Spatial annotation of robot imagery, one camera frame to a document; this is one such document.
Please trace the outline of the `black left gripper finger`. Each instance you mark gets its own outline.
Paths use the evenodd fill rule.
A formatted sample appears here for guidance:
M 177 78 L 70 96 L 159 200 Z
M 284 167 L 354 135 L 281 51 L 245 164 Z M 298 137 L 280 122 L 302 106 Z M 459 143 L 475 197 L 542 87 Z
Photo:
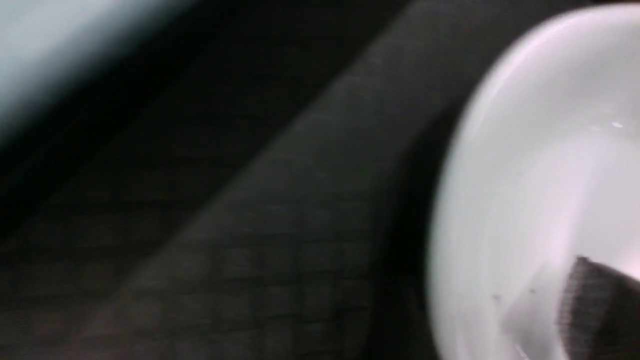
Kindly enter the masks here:
M 562 292 L 557 325 L 569 360 L 638 360 L 639 281 L 578 256 Z

